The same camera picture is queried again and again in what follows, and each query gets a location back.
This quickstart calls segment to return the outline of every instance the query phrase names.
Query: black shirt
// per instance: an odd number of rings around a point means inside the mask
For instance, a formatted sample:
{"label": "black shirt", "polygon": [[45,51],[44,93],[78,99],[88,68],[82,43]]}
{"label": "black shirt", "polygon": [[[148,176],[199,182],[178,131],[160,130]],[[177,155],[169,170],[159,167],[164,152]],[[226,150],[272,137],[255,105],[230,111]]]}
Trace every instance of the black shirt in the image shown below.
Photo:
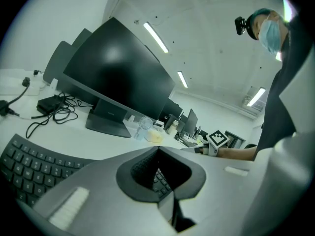
{"label": "black shirt", "polygon": [[256,155],[260,150],[273,147],[279,140],[292,136],[295,132],[292,119],[279,95],[301,68],[311,49],[312,38],[307,34],[298,16],[289,23],[288,29],[289,33],[281,48],[282,68],[270,87]]}

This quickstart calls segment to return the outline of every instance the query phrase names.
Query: power adapter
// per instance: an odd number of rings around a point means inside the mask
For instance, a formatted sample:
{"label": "power adapter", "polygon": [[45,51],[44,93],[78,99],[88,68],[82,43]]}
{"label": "power adapter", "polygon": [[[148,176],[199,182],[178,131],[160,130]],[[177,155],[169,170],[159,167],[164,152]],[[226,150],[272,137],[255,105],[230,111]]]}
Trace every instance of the power adapter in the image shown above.
{"label": "power adapter", "polygon": [[36,108],[43,115],[49,115],[56,110],[60,104],[61,107],[63,107],[64,101],[65,98],[63,96],[54,95],[52,97],[39,100]]}

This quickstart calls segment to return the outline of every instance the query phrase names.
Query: face mask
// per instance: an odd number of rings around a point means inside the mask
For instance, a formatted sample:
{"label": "face mask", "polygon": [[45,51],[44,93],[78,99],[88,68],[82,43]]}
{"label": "face mask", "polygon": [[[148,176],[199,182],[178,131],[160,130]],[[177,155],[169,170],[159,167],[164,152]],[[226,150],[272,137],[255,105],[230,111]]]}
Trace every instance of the face mask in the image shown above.
{"label": "face mask", "polygon": [[261,24],[258,35],[259,42],[271,54],[275,55],[280,51],[280,29],[279,22],[265,19]]}

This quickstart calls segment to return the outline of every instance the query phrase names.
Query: black camera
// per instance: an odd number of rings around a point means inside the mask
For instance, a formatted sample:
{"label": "black camera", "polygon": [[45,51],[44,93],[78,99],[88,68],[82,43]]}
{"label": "black camera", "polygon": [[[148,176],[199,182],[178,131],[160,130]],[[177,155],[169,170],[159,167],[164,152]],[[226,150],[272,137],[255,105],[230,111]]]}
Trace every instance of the black camera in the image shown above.
{"label": "black camera", "polygon": [[238,17],[237,19],[234,20],[235,22],[235,27],[236,27],[236,32],[238,35],[242,35],[245,32],[246,29],[246,21],[245,18]]}

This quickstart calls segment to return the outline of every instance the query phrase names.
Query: person's arm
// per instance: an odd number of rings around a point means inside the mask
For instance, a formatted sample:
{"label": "person's arm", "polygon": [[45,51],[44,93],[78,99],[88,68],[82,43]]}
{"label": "person's arm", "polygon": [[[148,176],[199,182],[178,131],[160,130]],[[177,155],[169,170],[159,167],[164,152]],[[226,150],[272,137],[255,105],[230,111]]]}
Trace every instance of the person's arm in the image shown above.
{"label": "person's arm", "polygon": [[221,147],[218,150],[217,157],[252,161],[255,155],[256,149],[257,149],[257,146],[252,147],[252,148],[245,148],[245,149]]}

